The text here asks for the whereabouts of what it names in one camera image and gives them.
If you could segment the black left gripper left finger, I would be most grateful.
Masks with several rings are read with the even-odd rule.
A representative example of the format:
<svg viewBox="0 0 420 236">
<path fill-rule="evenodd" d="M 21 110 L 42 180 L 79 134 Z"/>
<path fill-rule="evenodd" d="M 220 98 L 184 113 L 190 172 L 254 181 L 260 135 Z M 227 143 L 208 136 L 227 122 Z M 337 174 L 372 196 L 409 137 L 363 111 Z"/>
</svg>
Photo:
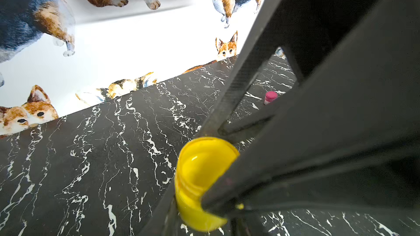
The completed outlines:
<svg viewBox="0 0 420 236">
<path fill-rule="evenodd" d="M 175 198 L 175 182 L 170 182 L 152 217 L 142 228 L 140 236 L 177 236 L 179 227 Z"/>
</svg>

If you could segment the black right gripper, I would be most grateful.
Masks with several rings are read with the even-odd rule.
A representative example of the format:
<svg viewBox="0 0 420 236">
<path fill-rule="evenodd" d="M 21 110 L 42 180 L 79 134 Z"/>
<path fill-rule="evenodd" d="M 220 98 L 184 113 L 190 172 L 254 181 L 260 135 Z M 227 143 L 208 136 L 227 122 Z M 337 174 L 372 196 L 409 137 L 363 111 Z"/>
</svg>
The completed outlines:
<svg viewBox="0 0 420 236">
<path fill-rule="evenodd" d="M 282 42 L 299 82 L 305 81 L 377 0 L 282 0 Z"/>
</svg>

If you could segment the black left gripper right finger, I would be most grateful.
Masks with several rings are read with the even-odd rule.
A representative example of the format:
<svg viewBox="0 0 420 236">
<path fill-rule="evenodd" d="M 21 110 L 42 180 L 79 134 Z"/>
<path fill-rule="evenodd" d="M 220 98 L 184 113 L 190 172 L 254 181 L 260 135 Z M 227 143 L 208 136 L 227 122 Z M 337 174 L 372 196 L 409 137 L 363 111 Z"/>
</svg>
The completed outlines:
<svg viewBox="0 0 420 236">
<path fill-rule="evenodd" d="M 230 220 L 232 236 L 269 236 L 260 218 L 257 216 L 241 216 Z"/>
</svg>

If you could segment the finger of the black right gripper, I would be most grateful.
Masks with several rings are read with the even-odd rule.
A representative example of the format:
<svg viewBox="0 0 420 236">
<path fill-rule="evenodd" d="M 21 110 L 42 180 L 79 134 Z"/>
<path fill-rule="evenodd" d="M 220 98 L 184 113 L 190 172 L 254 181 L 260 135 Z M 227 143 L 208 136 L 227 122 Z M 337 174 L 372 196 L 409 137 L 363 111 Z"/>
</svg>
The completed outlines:
<svg viewBox="0 0 420 236">
<path fill-rule="evenodd" d="M 229 75 L 225 89 L 203 122 L 196 137 L 216 137 L 237 143 L 256 137 L 273 118 L 274 107 L 265 108 L 233 123 L 231 114 L 243 100 L 261 68 L 284 42 L 280 35 L 283 0 L 265 0 L 250 30 L 243 49 Z"/>
<path fill-rule="evenodd" d="M 377 0 L 204 194 L 222 217 L 420 210 L 420 0 Z"/>
</svg>

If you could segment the magenta paint jar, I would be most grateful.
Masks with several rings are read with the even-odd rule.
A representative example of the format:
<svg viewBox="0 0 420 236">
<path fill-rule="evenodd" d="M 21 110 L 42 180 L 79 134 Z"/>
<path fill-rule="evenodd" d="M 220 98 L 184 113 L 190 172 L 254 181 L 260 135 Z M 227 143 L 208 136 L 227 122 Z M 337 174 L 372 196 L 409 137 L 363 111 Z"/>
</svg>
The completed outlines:
<svg viewBox="0 0 420 236">
<path fill-rule="evenodd" d="M 265 94 L 265 98 L 264 98 L 264 104 L 270 104 L 271 102 L 273 102 L 274 100 L 276 100 L 278 98 L 278 93 L 275 91 L 269 91 Z"/>
</svg>

